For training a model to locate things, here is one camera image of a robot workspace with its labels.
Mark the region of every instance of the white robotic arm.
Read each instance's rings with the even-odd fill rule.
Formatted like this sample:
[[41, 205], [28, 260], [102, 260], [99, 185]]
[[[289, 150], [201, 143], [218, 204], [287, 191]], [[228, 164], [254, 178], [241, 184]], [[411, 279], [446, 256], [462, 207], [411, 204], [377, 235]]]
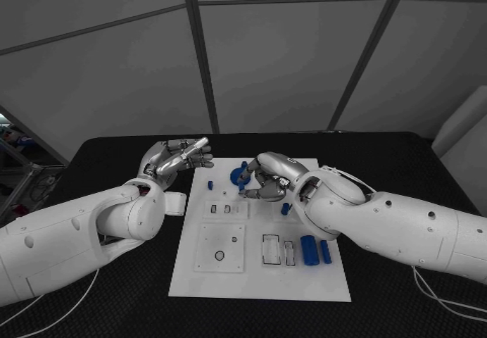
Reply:
[[308, 171], [282, 154], [260, 154], [250, 168], [243, 178], [264, 170], [287, 184], [276, 195], [266, 190], [266, 198], [260, 195], [264, 184], [257, 192], [241, 191], [241, 195], [273, 201], [290, 189], [295, 212], [319, 238], [334, 240], [344, 232], [381, 256], [487, 284], [486, 218], [388, 192], [365, 195], [339, 171], [329, 167]]
[[[155, 238], [187, 195], [165, 192], [178, 170], [212, 167], [208, 138], [158, 142], [139, 177], [18, 218], [0, 229], [0, 306], [58, 290]], [[99, 233], [117, 242], [100, 242]]]

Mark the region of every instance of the black tablecloth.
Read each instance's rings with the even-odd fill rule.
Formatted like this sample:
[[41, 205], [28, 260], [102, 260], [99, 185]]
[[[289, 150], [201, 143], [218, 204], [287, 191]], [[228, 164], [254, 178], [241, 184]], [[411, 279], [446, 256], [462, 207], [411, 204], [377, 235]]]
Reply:
[[[90, 140], [67, 169], [50, 205], [122, 185], [156, 141], [181, 136]], [[254, 157], [276, 151], [318, 158], [361, 177], [378, 191], [403, 194], [478, 213], [427, 142], [411, 133], [211, 135], [215, 157]], [[191, 193], [194, 171], [171, 190]], [[44, 337], [486, 337], [487, 323], [456, 316], [414, 284], [410, 266], [338, 239], [352, 303], [168, 297], [184, 218], [166, 217], [156, 238], [100, 271], [94, 289]], [[486, 287], [466, 278], [424, 272], [439, 296], [487, 308]], [[5, 327], [0, 336], [48, 326], [71, 309], [93, 275], [48, 294]], [[0, 309], [0, 322], [31, 301]]]

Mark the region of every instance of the white board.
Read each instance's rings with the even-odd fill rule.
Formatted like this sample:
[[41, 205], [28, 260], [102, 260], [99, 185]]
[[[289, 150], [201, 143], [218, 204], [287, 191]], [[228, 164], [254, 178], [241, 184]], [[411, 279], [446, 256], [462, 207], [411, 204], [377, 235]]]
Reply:
[[[297, 215], [282, 219], [279, 216], [283, 203], [289, 197], [276, 203], [244, 199], [238, 195], [238, 187], [230, 180], [231, 171], [241, 166], [243, 161], [251, 158], [215, 158], [212, 169], [200, 168], [195, 172], [194, 186], [188, 204], [184, 232], [181, 235], [181, 248], [171, 283], [171, 296], [212, 297], [212, 298], [246, 298], [246, 299], [289, 299], [302, 301], [352, 301], [348, 280], [342, 265], [338, 242], [329, 242], [332, 264], [306, 266], [302, 253], [302, 236], [310, 234]], [[297, 160], [315, 170], [319, 168], [318, 160], [305, 158]], [[214, 181], [214, 190], [208, 189], [208, 181]], [[253, 178], [247, 188], [259, 188], [260, 184]], [[248, 215], [244, 217], [210, 218], [208, 202], [248, 202]], [[228, 225], [244, 225], [244, 268], [234, 272], [201, 272], [198, 271], [198, 247], [201, 245], [202, 228]], [[285, 260], [279, 266], [263, 264], [263, 235], [280, 236], [280, 256], [286, 257], [285, 242], [295, 243], [296, 266], [287, 267]]]

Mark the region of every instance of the blue object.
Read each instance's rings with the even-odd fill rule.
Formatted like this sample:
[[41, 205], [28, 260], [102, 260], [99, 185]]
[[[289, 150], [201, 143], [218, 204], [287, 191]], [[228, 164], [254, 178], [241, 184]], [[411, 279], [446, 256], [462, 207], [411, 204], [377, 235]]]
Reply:
[[302, 249], [305, 265], [313, 266], [321, 264], [321, 258], [318, 257], [318, 242], [315, 236], [302, 237]]
[[321, 242], [322, 253], [323, 253], [323, 262], [325, 264], [332, 264], [331, 251], [328, 250], [328, 241]]
[[292, 205], [286, 203], [282, 208], [282, 213], [287, 216], [287, 214], [290, 213], [290, 210], [292, 210]]
[[[238, 177], [241, 176], [246, 168], [247, 168], [247, 162], [244, 161], [241, 168], [234, 169], [231, 172], [231, 181], [236, 185], [238, 185]], [[243, 182], [243, 184], [247, 185], [250, 182], [251, 182], [251, 177]]]

